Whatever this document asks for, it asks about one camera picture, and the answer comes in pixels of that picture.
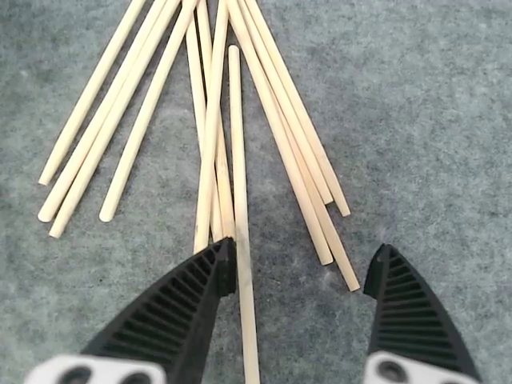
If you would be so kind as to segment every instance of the black rubber grip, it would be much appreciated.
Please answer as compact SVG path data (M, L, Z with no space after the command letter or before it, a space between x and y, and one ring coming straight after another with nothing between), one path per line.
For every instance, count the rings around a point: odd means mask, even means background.
M369 354L385 350L481 381L450 316L395 248L378 249L363 292L377 300Z
M82 353L155 362L168 383L200 384L220 298L235 289L236 249L225 238L153 284Z

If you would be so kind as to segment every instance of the carpet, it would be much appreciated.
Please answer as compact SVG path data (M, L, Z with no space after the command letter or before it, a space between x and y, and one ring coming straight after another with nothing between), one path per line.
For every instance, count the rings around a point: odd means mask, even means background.
M192 252L199 155L184 45L115 219L102 223L98 212L158 56L62 238L36 218L49 192L39 174L128 3L0 3L5 384L79 351ZM330 207L360 281L379 245L394 244L447 308L485 382L508 382L512 4L260 4L353 211L341 218ZM336 266L319 265L244 62L242 72L262 382L360 382L374 302L349 294ZM226 87L222 109L229 148ZM242 380L232 295L219 308L203 381Z

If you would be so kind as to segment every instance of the wooden dowel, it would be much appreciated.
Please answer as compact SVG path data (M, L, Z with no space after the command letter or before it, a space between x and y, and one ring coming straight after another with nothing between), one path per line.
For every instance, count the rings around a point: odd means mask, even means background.
M131 166L134 163L134 159L144 137L144 133L146 132L146 128L151 120L154 108L157 105L160 93L162 92L163 86L166 82L167 75L169 74L170 68L176 58L176 53L182 43L183 37L185 36L186 29L190 24L196 4L197 0L189 0L183 4L162 58L160 59L158 67L151 80L150 88L144 98L144 102L142 103L142 107L138 113L137 119L135 120L130 137L128 138L128 143L126 144L121 160L118 164L118 168L116 169L116 174L119 174L117 180L119 180L119 185L121 186L119 188L120 190L124 187L128 175L130 174ZM144 71L146 70L153 53L158 46L159 37L162 36L161 33L165 31L168 23L168 19L159 19L151 31L147 44L144 45L129 78L126 80L121 92L119 93L115 105L109 112L101 131L96 137L96 140L94 140L94 144L91 147L86 160L71 185L68 195L62 203L61 209L59 210L57 217L55 218L55 222L51 227L50 236L58 238L64 231L64 228L70 220L76 205L80 201L94 170L98 166L103 152L108 146L119 120L121 120L121 117L124 114L124 111L128 106L141 77L144 75Z
M322 171L320 170L320 165L318 164L316 156L314 155L314 152L308 143L307 137L304 134L304 130L301 128L301 123L298 120L294 107L288 98L288 94L286 93L284 85L279 78L278 72L272 63L272 59L266 51L265 43L259 35L258 28L254 24L246 4L243 0L239 0L238 4L240 5L240 9L242 11L242 15L244 17L250 37L253 41L254 48L258 52L259 59L263 65L263 69L266 72L266 76L268 77L270 87L274 90L282 112L290 124L292 132L294 133L294 136L297 140L297 144L299 145L301 152L306 159L306 163L314 179L314 184L317 186L318 192L322 196L324 203L328 204L333 201L333 197L330 194L329 187L323 177Z
M66 193L71 186L71 183L73 182L87 154L89 153L89 150L92 147L96 136L102 128L107 115L109 114L113 105L116 103L116 99L125 83L125 80L129 77L132 69L135 67L135 63L138 60L138 57L142 54L146 40L156 40L158 44L158 41L165 32L166 25L172 18L176 8L178 8L178 4L179 0L154 1L150 11L146 16L146 19L144 20L144 23L141 25L141 28L130 47L130 50L126 54L126 57L121 64L121 68L119 68L119 71L112 81L108 92L106 93L98 110L96 111L96 114L87 126L86 131L74 149L70 160L66 164L66 167L58 177L54 187L42 205L42 208L38 214L38 218L42 222L49 222L52 220L52 218L54 218L55 213L60 207L62 200L66 196ZM163 28L158 29L158 31L161 31L159 34L154 33L157 29L153 27L157 24L163 26Z
M330 219L329 213L327 212L326 206L322 202L322 197L320 193L317 191L317 188L314 184L314 180L311 177L310 170L307 167L306 160L302 156L300 149L298 148L297 142L295 141L295 137L293 136L290 126L286 121L282 111L280 110L280 116L282 125L285 128L286 136L288 137L288 141L290 142L291 149L294 152L295 159L297 160L298 168L301 171L302 178L304 183L306 184L306 188L308 194L311 198L311 202L313 203L314 211L317 214L317 218L320 221L320 226L322 227L323 233L326 237L327 244L329 244L330 251L334 256L334 260L338 264L338 268L342 272L343 278L349 290L351 292L358 290L360 288L358 278L355 275L354 270L352 269L352 265L350 264L350 260L346 255L345 248L343 247L342 241L340 240L338 233L336 232L336 228L334 227L333 221Z
M234 215L237 234L238 292L242 324L243 367L246 384L259 384L258 338L254 311L253 277L250 261L249 218L247 213L246 159L242 123L240 51L230 46L230 116L233 152Z
M42 170L39 178L39 184L47 186L55 175L58 166L60 166L62 160L66 156L71 143L77 135L83 120L89 112L90 106L92 106L96 95L98 94L106 76L108 75L112 64L119 54L128 34L131 31L137 17L141 13L146 0L132 0L128 6L125 15L123 16L118 28L112 35L108 45L103 52L102 57L99 59L93 74L90 76L86 87L84 88L82 95L78 99L76 105L71 112L71 115L67 119L61 134L52 149L48 160L46 161L45 167Z
M336 202L336 206L340 209L340 212L343 216L348 216L350 215L350 208L346 202L345 195L343 194L342 188L338 181L338 177L336 176L336 173L334 172L334 169L327 157L326 150L324 149L322 142L318 137L318 133L314 128L306 107L304 106L304 102L302 101L302 98L297 91L297 87L295 86L294 81L290 76L290 72L286 68L286 64L282 59L279 48L275 43L274 38L272 37L272 33L266 24L265 18L263 17L258 3L256 0L245 0L245 3L249 8L252 19L258 27L258 31L263 41L265 42L267 51L272 58L272 63L275 65L275 69L277 70L279 77L284 87L286 88L286 92L290 97L295 112L297 113L297 116L300 120L301 126L304 129L304 133L306 134L311 145L311 148L316 155L318 164L322 169L323 176L326 179L333 199Z
M201 56L199 55L198 34L195 27L195 18L192 18L188 30L186 30L186 52L189 60L190 85L192 88L194 116L198 131L199 152L202 154L206 119L206 98L205 88L202 83ZM211 204L210 227L212 239L214 242L218 242L225 236L222 230L221 208L218 200L216 178L214 178Z
M195 21L192 18L192 22L190 23L187 32L186 32L186 41L187 41L187 52L189 56L189 67L190 67L190 79L192 83L192 94L194 97L194 112L196 114L196 118L198 116L199 120L197 120L197 128L198 128L198 136L201 138L203 135L203 125L204 125L204 116L205 116L205 96L204 89L202 86L202 75L201 75L201 63L199 59L199 51L198 51L198 43L196 37L196 29L195 29ZM109 222L114 217L115 211L118 207L119 200L122 196L122 192L126 186L127 179L130 174L130 168L133 165L133 161L135 160L136 153L138 148L142 143L144 132L142 130L133 130L132 135L130 136L126 148L123 151L121 160L119 162L118 168L114 174L112 182L110 184L110 188L106 194L105 201L103 202L102 209L99 214L100 220L103 222ZM222 222L220 220L220 211L219 211L219 203L218 203L218 195L215 193L212 195L212 216L211 216L211 226L212 226L212 236L215 241L218 241L223 238L222 234Z
M222 90L222 70L226 50L228 13L226 0L218 1L217 21L215 23L214 48L211 59L211 83L206 98L205 139L199 174L198 204L196 212L194 252L208 246L211 195L214 180L214 162L218 138L218 117Z
M272 93L266 80L265 72L262 64L258 60L256 51L254 50L252 41L250 40L249 31L243 21L242 12L238 7L237 0L228 0L227 4L230 10L231 25L246 57L249 71L251 72L254 84L256 85L256 91L262 101L263 109L267 119L269 120L270 128L272 129L274 139L278 145L279 153L281 154L286 172L288 173L295 196L297 197L302 216L304 216L306 226L318 253L318 258L323 265L329 264L333 261L329 246L327 245L326 238L324 237L322 228L320 227L320 222L314 212L313 204L307 193L306 185L300 175L297 162L283 129L281 118L279 117L278 108L272 99Z
M205 74L206 92L211 83L211 32L208 19L208 7L206 0L200 0L198 4L198 29L201 42L202 64ZM215 169L217 171L218 198L221 204L222 228L224 236L235 237L233 199L231 198L230 172L228 171L226 156L226 141L224 140L224 128L222 126L221 110L218 109L218 136L217 153L215 157Z

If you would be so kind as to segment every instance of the screw hole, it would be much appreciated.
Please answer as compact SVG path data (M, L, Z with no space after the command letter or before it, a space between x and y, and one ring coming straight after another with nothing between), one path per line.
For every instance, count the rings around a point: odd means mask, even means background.
M387 378L390 382L408 382L406 372L396 362L381 362L378 365L378 373L382 377Z
M122 384L151 384L147 374L131 374L122 381Z
M87 384L91 376L90 369L86 366L77 366L68 370L59 380L58 384Z

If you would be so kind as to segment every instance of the wooden stick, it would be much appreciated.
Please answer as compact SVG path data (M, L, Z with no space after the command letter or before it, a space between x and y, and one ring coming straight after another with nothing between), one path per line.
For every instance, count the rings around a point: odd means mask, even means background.
M358 278L356 277L350 260L346 255L345 248L343 247L342 241L340 240L336 228L334 227L333 221L330 219L329 213L327 212L326 206L323 205L322 197L318 192L314 180L311 176L310 170L307 167L306 160L302 156L300 149L298 148L295 137L291 132L291 128L286 121L284 114L279 110L281 116L282 125L285 128L286 136L290 142L291 149L294 152L295 159L297 160L298 168L300 169L304 183L308 194L313 203L314 211L317 214L317 218L320 221L323 234L326 236L327 244L329 244L330 251L332 252L338 268L342 272L343 278L349 287L351 292L358 290L360 287Z
M84 118L86 118L90 106L93 104L96 95L102 87L106 76L110 72L110 68L112 67L112 64L114 64L114 61L128 37L132 26L141 13L145 2L146 0L132 0L131 4L128 6L118 28L114 32L109 44L106 46L93 74L90 76L82 95L74 106L61 134L58 136L57 142L55 143L55 146L46 161L45 167L42 170L41 177L39 178L39 184L47 186L55 175L58 166L60 166L71 146L71 143L73 142L74 137L77 135L78 129L82 125Z
M156 41L156 44L158 44L158 40L160 40L165 32L166 25L172 18L176 8L178 8L178 4L179 0L154 1L101 105L96 111L93 119L90 121L86 131L80 139L80 142L74 149L70 160L58 177L54 187L52 188L50 194L45 200L45 203L39 211L38 218L42 222L49 222L52 218L54 218L55 213L57 212L59 206L62 203L62 200L66 196L66 193L71 186L71 183L73 182L87 154L89 153L89 150L92 147L96 136L102 128L107 115L109 114L113 105L116 103L116 99L119 95L119 92L121 91L121 88L123 87L123 84L125 83L125 80L129 77L132 69L135 67L135 63L138 60L138 57L142 55L146 40L150 41L151 39ZM163 28L153 28L157 24L163 26ZM151 57L153 52L154 50L151 52L147 52L146 50L145 54L149 54Z
M191 23L186 32L187 51L189 56L190 78L192 83L192 94L194 98L194 112L196 114L198 137L202 140L205 118L205 96L202 86L201 63L199 59L199 48L195 29L195 20L192 18ZM142 143L145 129L134 130L130 135L126 147L122 153L121 160L119 161L118 168L114 174L110 188L106 194L105 201L103 202L102 209L99 214L100 220L109 222L114 217L115 211L118 207L119 200L122 192L126 186L126 182L130 175L131 167L138 152L138 148ZM218 202L217 191L212 195L212 216L211 227L212 236L215 241L223 238L222 222L220 216L220 208Z
M301 126L304 129L304 133L306 134L308 141L313 149L314 154L318 160L318 164L322 169L322 173L324 178L326 179L327 185L329 186L330 192L333 195L334 201L336 205L340 209L340 212L343 216L350 215L350 208L346 202L345 195L343 194L342 188L339 184L338 178L334 169L327 157L326 150L324 149L320 138L318 137L318 133L314 128L314 125L311 121L310 116L304 106L304 103L301 99L299 92L297 91L297 87L294 84L293 79L290 76L290 72L286 68L286 64L282 59L281 53L279 52L279 48L275 43L274 38L272 37L272 33L268 25L266 24L265 18L258 6L256 0L244 0L245 4L250 10L250 14L252 19L254 20L256 26L258 27L258 31L265 42L266 49L272 58L272 63L275 65L275 69L277 70L279 77L286 88L286 92L290 97L290 100L293 104L295 112L297 113L298 119L300 120Z
M329 246L327 245L326 238L323 235L320 222L314 212L313 204L307 193L306 185L300 175L297 162L283 129L281 118L279 117L278 108L272 99L272 93L266 80L265 72L263 71L262 64L258 60L256 51L254 50L252 41L250 40L249 31L243 21L242 12L238 7L237 0L228 0L227 4L230 10L231 25L237 35L240 46L246 57L247 64L249 65L249 71L251 72L254 84L256 85L256 91L262 101L263 109L265 110L265 114L269 120L270 128L274 134L274 139L278 145L279 153L281 154L286 172L290 178L302 215L304 216L314 247L318 253L318 258L323 265L329 264L333 261Z
M246 27L249 30L250 37L253 41L254 48L258 52L258 56L266 72L266 76L269 79L270 86L271 88L273 88L275 95L278 98L279 105L282 108L282 112L286 116L286 120L290 124L294 136L297 139L297 144L299 145L301 152L304 158L306 159L306 163L314 179L314 184L317 186L318 192L322 196L322 200L324 201L324 203L328 204L333 201L333 197L330 194L329 187L327 186L326 180L322 175L320 165L318 164L314 152L311 149L310 144L308 143L307 137L301 128L301 123L298 120L294 107L292 106L290 99L288 98L288 94L286 93L286 90L281 82L281 79L279 78L278 72L275 70L274 64L272 63L272 59L270 58L268 52L266 51L265 43L263 42L261 36L259 35L258 28L256 28L256 25L254 24L254 21L250 16L246 4L244 3L243 0L239 0L238 3L240 5L246 23Z
M153 79L151 80L150 88L148 89L144 102L142 103L142 107L138 112L134 127L132 128L132 132L128 138L128 143L126 144L121 161L116 169L116 173L119 172L121 175L120 179L125 182L130 174L131 166L133 165L134 158L137 155L138 148L140 147L146 128L151 120L151 116L153 115L154 108L157 105L160 93L162 92L163 86L166 82L167 75L169 74L170 68L176 58L176 53L182 43L183 37L185 36L190 20L194 15L196 4L197 0L189 0L183 4L162 58L160 59ZM76 179L73 181L68 195L62 203L62 207L55 218L53 226L51 227L50 236L58 238L64 231L64 228L70 220L76 205L80 201L94 170L98 166L103 152L105 152L105 149L108 146L119 120L121 120L121 117L124 114L124 111L128 106L141 77L144 75L144 71L146 70L152 55L158 46L159 36L161 36L161 33L165 31L168 23L169 20L161 20L159 18L157 24L155 24L155 27L151 31L147 44L144 45L129 78L126 80L121 92L119 93L116 104L109 112L100 133L96 137L96 140L94 140L94 144L91 147L86 160L80 168Z
M199 152L202 154L204 142L204 129L206 120L205 88L202 83L201 57L199 55L198 35L195 28L195 18L192 18L186 30L186 52L189 59L190 84L192 99L194 101L194 115L198 131ZM224 238L221 219L221 207L218 200L217 180L214 178L214 187L211 195L210 227L214 242Z
M229 48L229 68L234 214L237 233L238 292L240 294L240 319L242 323L243 366L246 384L259 384L258 338L256 337L253 277L249 247L249 219L247 214L240 51L236 46L230 46Z
M201 41L202 64L205 73L206 92L211 84L211 33L208 19L208 7L206 0L200 0L198 4L198 28ZM222 126L221 110L218 109L218 136L215 169L218 180L218 198L221 204L222 228L224 236L235 236L233 199L231 198L230 172L228 171L226 142L224 140L224 128Z
M218 1L215 23L214 48L211 59L211 83L207 92L205 140L201 171L199 174L198 205L195 223L194 252L208 246L208 223L210 221L211 195L214 180L214 161L218 138L218 111L222 90L222 70L226 50L228 13L226 0Z

